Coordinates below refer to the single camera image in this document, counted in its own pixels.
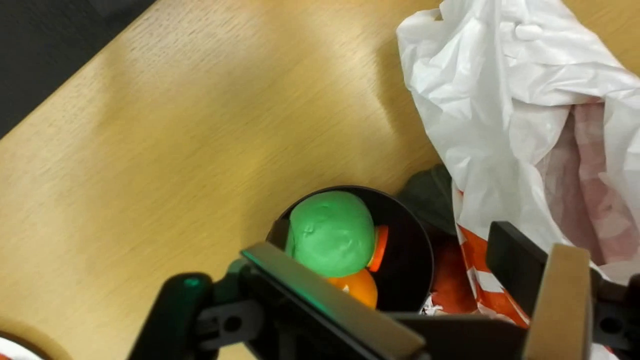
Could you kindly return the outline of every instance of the table surface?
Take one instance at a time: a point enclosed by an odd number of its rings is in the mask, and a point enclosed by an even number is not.
[[[170,274],[219,278],[299,195],[434,163],[393,35],[434,3],[156,2],[0,142],[0,328],[123,358]],[[640,70],[640,3],[569,6]]]

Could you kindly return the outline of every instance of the white plastic bag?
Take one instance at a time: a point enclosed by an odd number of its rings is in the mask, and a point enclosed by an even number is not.
[[[443,0],[397,41],[462,227],[486,240],[508,220],[597,263],[637,254],[640,79],[560,0]]]

